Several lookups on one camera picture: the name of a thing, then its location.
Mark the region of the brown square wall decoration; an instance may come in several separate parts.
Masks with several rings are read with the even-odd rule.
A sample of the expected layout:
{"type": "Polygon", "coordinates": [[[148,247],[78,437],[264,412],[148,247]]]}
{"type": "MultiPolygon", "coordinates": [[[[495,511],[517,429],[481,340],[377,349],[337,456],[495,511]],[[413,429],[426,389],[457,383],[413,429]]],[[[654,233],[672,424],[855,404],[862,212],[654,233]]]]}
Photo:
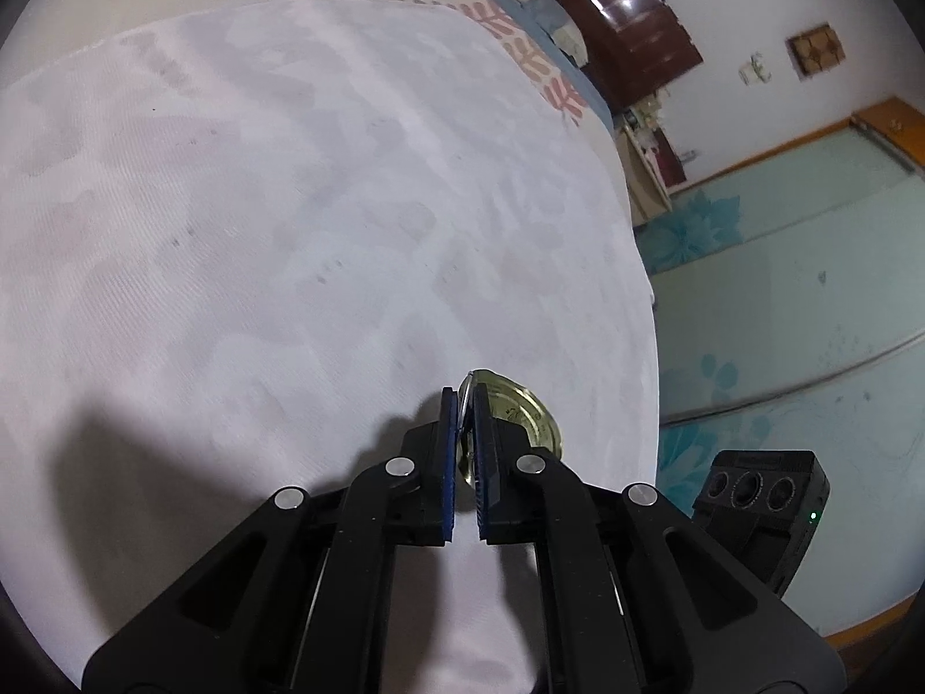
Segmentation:
{"type": "Polygon", "coordinates": [[[842,41],[830,24],[820,24],[786,41],[787,52],[801,80],[828,72],[845,60],[842,41]]]}

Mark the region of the white cloth on bed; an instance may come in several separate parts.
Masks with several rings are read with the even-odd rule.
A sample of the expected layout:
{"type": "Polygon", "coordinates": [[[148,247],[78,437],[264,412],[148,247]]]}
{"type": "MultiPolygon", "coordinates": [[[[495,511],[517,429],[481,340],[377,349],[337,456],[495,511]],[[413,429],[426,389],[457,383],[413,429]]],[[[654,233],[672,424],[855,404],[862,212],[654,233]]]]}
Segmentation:
{"type": "Polygon", "coordinates": [[[580,477],[657,468],[652,290],[608,133],[447,6],[275,0],[2,92],[2,580],[78,677],[280,486],[490,368],[580,477]]]}

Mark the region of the white and blue pillow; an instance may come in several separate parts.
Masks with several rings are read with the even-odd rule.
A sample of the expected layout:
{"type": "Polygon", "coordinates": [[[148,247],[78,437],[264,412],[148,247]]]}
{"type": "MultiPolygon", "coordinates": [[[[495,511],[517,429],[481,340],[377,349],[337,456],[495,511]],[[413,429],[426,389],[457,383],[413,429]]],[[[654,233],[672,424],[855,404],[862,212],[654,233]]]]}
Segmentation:
{"type": "Polygon", "coordinates": [[[520,8],[541,28],[553,44],[577,66],[585,68],[590,55],[582,32],[557,0],[516,0],[520,8]]]}

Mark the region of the round metal can lid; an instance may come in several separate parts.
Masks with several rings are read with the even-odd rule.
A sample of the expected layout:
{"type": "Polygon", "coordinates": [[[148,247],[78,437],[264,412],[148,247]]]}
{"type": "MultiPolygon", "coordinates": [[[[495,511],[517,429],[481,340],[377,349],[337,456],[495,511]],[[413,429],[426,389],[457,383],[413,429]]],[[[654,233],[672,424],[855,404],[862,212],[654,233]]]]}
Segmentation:
{"type": "Polygon", "coordinates": [[[456,453],[456,464],[467,486],[475,489],[475,444],[472,423],[467,420],[471,410],[473,391],[476,385],[484,385],[491,414],[502,422],[519,424],[525,429],[528,443],[533,448],[544,448],[560,459],[563,456],[563,442],[557,420],[538,396],[525,385],[495,373],[487,368],[472,370],[462,380],[458,389],[460,396],[460,443],[456,453]]]}

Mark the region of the floral glass wardrobe door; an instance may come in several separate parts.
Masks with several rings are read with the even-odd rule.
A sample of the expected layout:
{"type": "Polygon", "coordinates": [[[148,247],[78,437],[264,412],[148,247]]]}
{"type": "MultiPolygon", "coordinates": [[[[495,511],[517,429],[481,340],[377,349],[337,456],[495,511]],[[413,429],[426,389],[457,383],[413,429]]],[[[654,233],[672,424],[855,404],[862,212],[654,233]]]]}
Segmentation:
{"type": "Polygon", "coordinates": [[[656,292],[657,481],[807,449],[831,495],[787,601],[834,634],[923,580],[923,174],[847,127],[682,193],[637,234],[656,292]]]}

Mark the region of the cream bedside drawer cabinet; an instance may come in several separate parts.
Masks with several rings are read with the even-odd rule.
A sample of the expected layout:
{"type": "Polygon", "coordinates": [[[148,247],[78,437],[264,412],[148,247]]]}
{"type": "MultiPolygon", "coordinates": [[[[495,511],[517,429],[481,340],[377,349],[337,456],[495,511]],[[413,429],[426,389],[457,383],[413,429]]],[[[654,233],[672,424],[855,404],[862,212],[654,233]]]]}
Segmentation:
{"type": "Polygon", "coordinates": [[[615,117],[615,144],[635,227],[671,212],[671,192],[687,183],[661,123],[661,95],[649,94],[615,117]]]}

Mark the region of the dark wooden headboard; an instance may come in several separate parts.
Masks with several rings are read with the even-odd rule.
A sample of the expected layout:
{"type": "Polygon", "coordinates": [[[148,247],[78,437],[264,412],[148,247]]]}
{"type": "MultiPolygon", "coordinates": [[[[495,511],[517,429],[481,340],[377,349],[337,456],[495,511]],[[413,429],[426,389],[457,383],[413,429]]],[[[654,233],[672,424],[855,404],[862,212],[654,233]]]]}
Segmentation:
{"type": "Polygon", "coordinates": [[[557,0],[585,39],[583,72],[617,115],[704,58],[665,0],[557,0]]]}

